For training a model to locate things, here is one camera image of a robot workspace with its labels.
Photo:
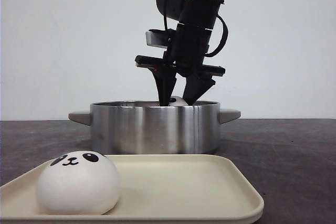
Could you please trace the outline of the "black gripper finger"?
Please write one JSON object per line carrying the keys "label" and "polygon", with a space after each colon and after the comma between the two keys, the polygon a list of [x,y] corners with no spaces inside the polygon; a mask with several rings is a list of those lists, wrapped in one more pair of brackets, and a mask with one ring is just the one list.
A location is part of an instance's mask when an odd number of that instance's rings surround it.
{"label": "black gripper finger", "polygon": [[190,75],[186,78],[186,86],[183,93],[184,101],[188,105],[193,105],[215,83],[211,75]]}
{"label": "black gripper finger", "polygon": [[176,84],[176,68],[172,66],[155,66],[154,68],[149,68],[149,70],[155,79],[160,106],[168,106]]}

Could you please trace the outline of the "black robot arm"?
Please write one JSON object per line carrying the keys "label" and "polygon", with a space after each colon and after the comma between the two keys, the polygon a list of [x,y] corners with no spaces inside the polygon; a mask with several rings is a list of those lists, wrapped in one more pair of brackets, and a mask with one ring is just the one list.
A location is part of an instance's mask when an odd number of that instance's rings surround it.
{"label": "black robot arm", "polygon": [[137,67],[152,72],[161,106],[169,105],[177,74],[186,79],[183,99],[188,105],[193,105],[215,85],[213,76],[224,75],[223,67],[203,63],[206,57],[217,55],[226,44],[228,28],[224,24],[219,45],[208,52],[215,21],[223,20],[218,14],[223,3],[224,0],[156,0],[163,18],[176,20],[177,27],[148,30],[146,44],[164,48],[163,57],[138,55],[135,62]]}

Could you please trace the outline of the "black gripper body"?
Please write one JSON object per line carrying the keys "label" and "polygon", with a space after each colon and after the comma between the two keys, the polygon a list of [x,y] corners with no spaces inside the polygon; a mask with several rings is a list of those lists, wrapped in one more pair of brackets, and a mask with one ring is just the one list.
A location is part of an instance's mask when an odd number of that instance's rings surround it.
{"label": "black gripper body", "polygon": [[162,58],[138,55],[135,58],[136,66],[142,68],[172,66],[184,77],[193,73],[223,76],[224,68],[203,64],[211,30],[178,24],[175,31],[175,36]]}

